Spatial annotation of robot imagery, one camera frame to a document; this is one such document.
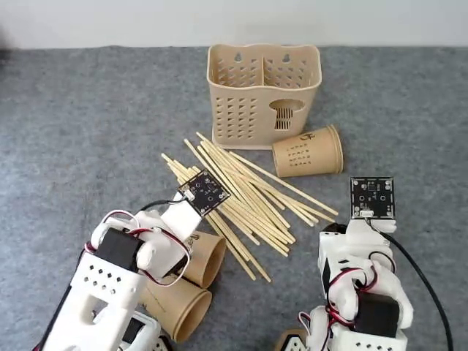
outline gray carpet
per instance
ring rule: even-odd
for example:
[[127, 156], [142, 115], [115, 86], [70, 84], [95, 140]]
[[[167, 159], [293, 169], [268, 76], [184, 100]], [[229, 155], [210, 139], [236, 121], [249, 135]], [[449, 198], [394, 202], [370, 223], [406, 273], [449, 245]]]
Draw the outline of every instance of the gray carpet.
[[[291, 179], [348, 220], [350, 176], [396, 179], [395, 236], [434, 285], [456, 349], [468, 342], [468, 50], [322, 48], [323, 83], [308, 128], [340, 130], [345, 172]], [[208, 135], [206, 48], [100, 48], [0, 56], [1, 350], [40, 339], [102, 215], [171, 195], [161, 152]], [[273, 170], [271, 153], [242, 154]], [[317, 234], [291, 214], [290, 257], [252, 252], [273, 283], [252, 282], [227, 254], [202, 325], [177, 350], [272, 350], [296, 314], [323, 303]], [[426, 289], [397, 252], [415, 307], [408, 350], [446, 350]]]

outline paper cup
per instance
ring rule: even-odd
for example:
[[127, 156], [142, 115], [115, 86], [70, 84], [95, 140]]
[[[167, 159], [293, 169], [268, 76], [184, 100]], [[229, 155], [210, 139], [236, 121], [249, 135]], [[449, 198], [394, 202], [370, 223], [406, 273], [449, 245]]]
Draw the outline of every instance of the paper cup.
[[140, 303], [174, 341], [183, 342], [201, 323], [211, 298], [211, 292], [184, 279], [172, 287], [160, 287], [148, 280]]
[[194, 232], [187, 240], [192, 247], [184, 278], [206, 289], [218, 274], [226, 252], [226, 240], [217, 235]]
[[273, 160], [280, 178], [341, 173], [344, 164], [333, 125], [274, 143]]

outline beige plastic caddy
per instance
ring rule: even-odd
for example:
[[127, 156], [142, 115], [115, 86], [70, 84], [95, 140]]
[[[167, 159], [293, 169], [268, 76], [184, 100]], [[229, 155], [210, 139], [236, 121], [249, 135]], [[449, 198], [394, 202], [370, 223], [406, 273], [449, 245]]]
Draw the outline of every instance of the beige plastic caddy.
[[207, 79], [213, 141], [223, 148], [271, 149], [302, 132], [322, 82], [315, 46], [215, 45]]

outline white wall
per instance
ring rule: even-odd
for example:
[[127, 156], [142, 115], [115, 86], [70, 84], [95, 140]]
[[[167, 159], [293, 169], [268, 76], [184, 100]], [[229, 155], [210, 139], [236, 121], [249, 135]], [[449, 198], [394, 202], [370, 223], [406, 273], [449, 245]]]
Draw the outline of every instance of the white wall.
[[0, 0], [0, 46], [468, 45], [465, 0]]

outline cup logo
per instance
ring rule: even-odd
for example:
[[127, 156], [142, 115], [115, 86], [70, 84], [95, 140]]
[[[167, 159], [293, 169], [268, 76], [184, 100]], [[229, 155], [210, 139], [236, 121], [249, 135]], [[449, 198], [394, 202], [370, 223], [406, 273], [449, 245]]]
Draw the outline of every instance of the cup logo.
[[200, 234], [197, 234], [197, 233], [193, 233], [189, 236], [189, 238], [187, 239], [187, 245], [192, 248], [192, 245], [193, 245], [193, 240], [198, 240], [200, 239]]
[[304, 135], [302, 135], [299, 139], [301, 140], [311, 140], [315, 137], [315, 134], [310, 132], [310, 133], [306, 133]]

